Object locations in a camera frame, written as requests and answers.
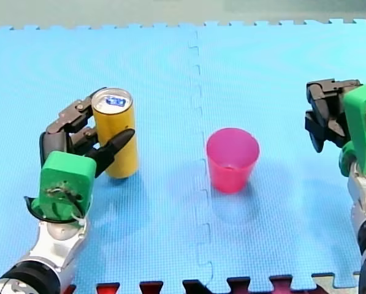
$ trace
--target blue foam mat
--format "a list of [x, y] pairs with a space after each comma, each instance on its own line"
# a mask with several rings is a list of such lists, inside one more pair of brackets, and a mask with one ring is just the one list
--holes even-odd
[[[36, 237], [22, 196], [37, 195], [38, 135], [73, 100], [118, 86], [135, 99], [141, 168], [119, 185], [96, 181], [79, 293], [109, 282], [139, 293], [143, 281], [181, 293], [184, 279], [222, 293], [240, 276], [267, 291], [277, 275], [298, 290], [322, 273], [354, 286], [360, 257], [339, 150], [315, 154], [303, 117], [307, 81], [366, 82], [366, 24], [307, 23], [1, 29], [0, 275]], [[261, 144], [249, 195], [208, 184], [204, 141], [224, 126]]]

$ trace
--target label on can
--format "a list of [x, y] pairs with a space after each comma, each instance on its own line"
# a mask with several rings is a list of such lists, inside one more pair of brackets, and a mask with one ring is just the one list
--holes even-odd
[[117, 97], [117, 96], [106, 96], [105, 100], [109, 105], [119, 106], [119, 107], [124, 107], [127, 103], [127, 100], [125, 98]]
[[125, 90], [106, 88], [94, 94], [91, 105], [98, 112], [116, 115], [126, 111], [132, 105], [132, 97]]

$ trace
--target yellow can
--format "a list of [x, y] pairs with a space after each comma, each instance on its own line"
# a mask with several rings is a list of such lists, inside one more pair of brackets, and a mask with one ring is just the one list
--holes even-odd
[[[101, 89], [93, 95], [91, 107], [96, 122], [98, 140], [104, 146], [108, 140], [125, 129], [135, 130], [134, 101], [131, 95], [118, 88]], [[114, 163], [106, 169], [112, 178], [127, 178], [139, 167], [137, 137], [115, 156]]]

